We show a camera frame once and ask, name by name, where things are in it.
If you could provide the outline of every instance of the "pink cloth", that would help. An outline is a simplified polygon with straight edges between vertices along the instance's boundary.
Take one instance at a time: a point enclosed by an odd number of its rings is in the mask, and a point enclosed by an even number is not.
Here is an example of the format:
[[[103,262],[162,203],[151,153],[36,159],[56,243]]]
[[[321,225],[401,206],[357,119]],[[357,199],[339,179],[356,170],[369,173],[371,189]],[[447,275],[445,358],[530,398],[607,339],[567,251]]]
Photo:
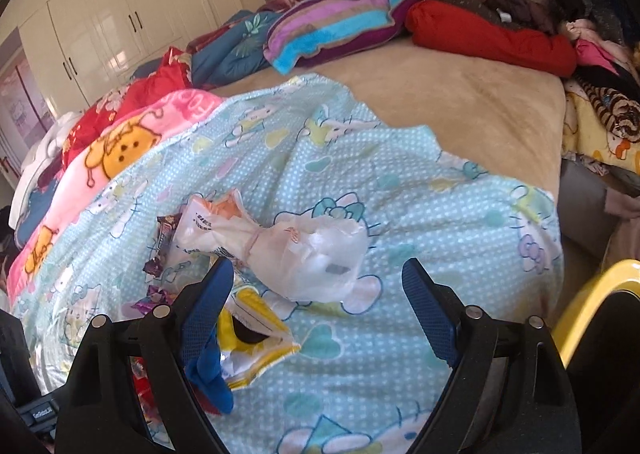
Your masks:
[[[575,43],[575,57],[578,66],[600,66],[618,74],[611,64],[615,60],[612,55],[590,40],[578,39]]]
[[[200,90],[170,93],[107,128],[82,151],[60,180],[49,211],[11,267],[7,291],[11,304],[31,285],[60,234],[129,165],[162,141],[205,120],[222,99]]]
[[[322,8],[308,8],[322,2]],[[313,31],[317,26],[326,26],[353,17],[356,13],[388,7],[389,0],[307,0],[301,2],[283,15],[270,28],[269,41],[264,48],[264,57],[271,62],[282,51],[283,46],[291,41],[291,34],[308,28]]]
[[[578,19],[573,22],[566,22],[564,27],[570,40],[580,38],[600,46],[604,51],[609,53],[618,64],[631,73],[636,83],[640,86],[638,72],[636,72],[636,68],[631,60],[631,52],[627,48],[611,40],[603,40],[596,31],[596,25],[589,19]]]

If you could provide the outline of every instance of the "red blanket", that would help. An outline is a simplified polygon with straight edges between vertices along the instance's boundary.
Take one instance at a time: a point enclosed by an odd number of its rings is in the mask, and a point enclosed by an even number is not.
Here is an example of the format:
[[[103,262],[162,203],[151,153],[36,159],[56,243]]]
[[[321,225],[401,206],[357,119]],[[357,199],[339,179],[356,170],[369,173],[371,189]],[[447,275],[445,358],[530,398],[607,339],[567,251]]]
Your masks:
[[[405,25],[418,46],[499,60],[559,77],[569,77],[575,70],[575,51],[564,36],[549,37],[537,30],[507,30],[444,2],[425,0],[414,4]]]
[[[102,132],[140,108],[174,91],[191,88],[191,56],[171,47],[158,71],[104,95],[78,120],[63,144],[62,170],[97,140]]]

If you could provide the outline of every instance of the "cartoon bear print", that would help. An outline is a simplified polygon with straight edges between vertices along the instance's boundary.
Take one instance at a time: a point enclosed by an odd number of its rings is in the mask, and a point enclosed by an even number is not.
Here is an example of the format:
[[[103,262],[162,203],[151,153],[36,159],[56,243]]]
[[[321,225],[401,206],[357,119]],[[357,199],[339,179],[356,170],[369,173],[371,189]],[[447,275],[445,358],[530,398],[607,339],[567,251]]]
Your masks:
[[[101,166],[104,175],[112,180],[147,151],[160,143],[162,136],[142,125],[146,116],[162,118],[162,110],[134,116],[115,129],[102,135],[89,146],[84,159],[87,169],[87,186],[93,188],[93,169]]]
[[[53,248],[51,241],[53,240],[53,236],[57,233],[58,232],[56,230],[51,230],[49,227],[42,226],[40,233],[38,234],[38,238],[36,239],[36,243],[33,246],[33,250],[29,254],[29,257],[27,257],[27,261],[24,263],[24,271],[27,275],[35,275],[38,273],[38,270],[42,265],[42,261],[45,260]]]
[[[261,108],[250,108],[242,113],[236,126],[226,137],[225,147],[236,145],[251,138],[255,133],[264,130],[264,121],[278,110],[278,106],[265,105]]]

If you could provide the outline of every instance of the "polka dot pattern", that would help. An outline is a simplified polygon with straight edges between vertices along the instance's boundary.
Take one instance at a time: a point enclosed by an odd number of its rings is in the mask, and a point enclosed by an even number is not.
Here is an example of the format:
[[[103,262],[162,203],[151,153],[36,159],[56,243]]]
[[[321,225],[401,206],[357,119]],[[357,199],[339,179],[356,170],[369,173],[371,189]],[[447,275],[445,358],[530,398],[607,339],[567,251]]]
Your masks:
[[[263,127],[254,127],[237,145],[225,145],[247,113],[265,105],[275,109]],[[329,123],[348,129],[353,120],[377,126],[343,130],[336,138],[323,129]],[[303,129],[310,122],[315,132],[307,134]],[[276,130],[267,145],[265,138]],[[175,213],[191,193],[213,199],[235,187],[265,226],[281,212],[365,222],[370,249],[360,275],[379,278],[382,292],[358,314],[320,304],[293,310],[287,324],[297,341],[328,326],[340,354],[293,355],[236,391],[231,415],[213,421],[229,452],[273,453],[288,431],[314,427],[321,416],[375,439],[398,424],[398,411],[415,416],[418,406],[429,412],[449,370],[434,357],[404,295],[404,260],[417,257],[465,304],[478,304],[495,318],[522,320],[543,312],[562,283],[555,211],[524,209],[537,206],[532,200],[545,193],[465,163],[443,153],[429,128],[389,128],[347,88],[316,75],[229,99],[114,179],[124,194],[111,211],[84,211],[60,236],[33,293],[22,294],[14,306],[31,351],[38,351],[41,384],[53,389],[63,383],[63,366],[75,353],[65,341],[70,311],[80,308],[73,295],[100,285],[95,309],[81,304],[82,316],[103,312],[123,318],[124,308],[146,294],[142,266],[155,243],[156,216]],[[468,174],[470,168],[476,174]],[[148,185],[135,199],[143,181]],[[113,238],[111,228],[132,206],[122,236]],[[547,262],[526,259],[519,249],[525,232],[544,236],[558,252]],[[57,288],[68,265],[70,280]],[[206,258],[193,258],[163,287],[179,289],[206,269]]]

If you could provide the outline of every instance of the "light blue blanket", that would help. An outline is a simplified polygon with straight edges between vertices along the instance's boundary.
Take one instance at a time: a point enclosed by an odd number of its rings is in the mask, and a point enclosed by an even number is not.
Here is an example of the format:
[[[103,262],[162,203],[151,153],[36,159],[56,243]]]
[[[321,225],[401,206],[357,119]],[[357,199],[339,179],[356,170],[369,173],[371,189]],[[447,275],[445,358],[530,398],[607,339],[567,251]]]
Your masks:
[[[94,315],[123,318],[146,295],[156,216],[233,187],[264,226],[286,212],[363,221],[370,250],[341,304],[296,304],[257,283],[302,348],[212,418],[232,454],[406,452],[449,370],[404,296],[405,260],[496,318],[544,316],[561,287],[550,196],[443,152],[427,127],[391,129],[344,86],[306,75],[230,98],[153,148],[111,182],[117,203],[98,201],[63,233],[14,306],[44,387],[65,381]],[[162,283],[201,278],[207,259],[173,265]]]

